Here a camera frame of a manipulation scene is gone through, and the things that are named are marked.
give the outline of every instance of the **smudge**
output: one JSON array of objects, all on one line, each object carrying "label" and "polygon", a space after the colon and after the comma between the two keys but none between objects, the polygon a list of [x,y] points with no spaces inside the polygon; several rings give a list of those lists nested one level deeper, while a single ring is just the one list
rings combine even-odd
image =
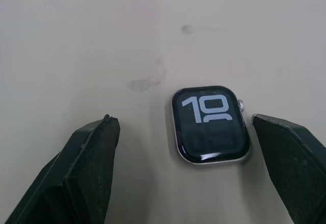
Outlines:
[{"label": "smudge", "polygon": [[165,67],[162,59],[155,60],[153,71],[149,74],[148,78],[134,79],[128,83],[128,88],[136,92],[144,92],[160,85],[165,80]]},{"label": "smudge", "polygon": [[184,24],[180,28],[180,30],[184,35],[191,35],[191,34],[198,34],[198,33],[222,33],[227,31],[224,28],[218,28],[213,26],[191,25],[191,24]]}]

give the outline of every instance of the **white table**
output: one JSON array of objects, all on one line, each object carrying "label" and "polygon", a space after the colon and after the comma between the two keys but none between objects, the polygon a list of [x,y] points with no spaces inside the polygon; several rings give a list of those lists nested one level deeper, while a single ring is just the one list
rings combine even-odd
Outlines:
[{"label": "white table", "polygon": [[[326,0],[0,0],[0,222],[72,132],[121,123],[107,223],[292,223],[254,113],[326,143]],[[171,96],[229,87],[253,157],[191,167],[173,148]]]}]

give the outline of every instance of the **black screen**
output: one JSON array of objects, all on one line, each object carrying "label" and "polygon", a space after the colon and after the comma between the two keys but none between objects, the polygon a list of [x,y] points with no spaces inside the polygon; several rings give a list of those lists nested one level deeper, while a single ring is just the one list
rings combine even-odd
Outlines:
[{"label": "black screen", "polygon": [[250,142],[235,95],[225,87],[187,88],[172,99],[178,150],[192,163],[242,158]]}]

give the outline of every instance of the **digital clock display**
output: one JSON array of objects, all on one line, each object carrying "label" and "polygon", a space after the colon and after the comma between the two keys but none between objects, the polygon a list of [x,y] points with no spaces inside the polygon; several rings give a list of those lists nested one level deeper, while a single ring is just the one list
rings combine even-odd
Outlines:
[{"label": "digital clock display", "polygon": [[249,135],[238,100],[225,87],[186,88],[172,99],[177,147],[195,164],[243,159]]}]

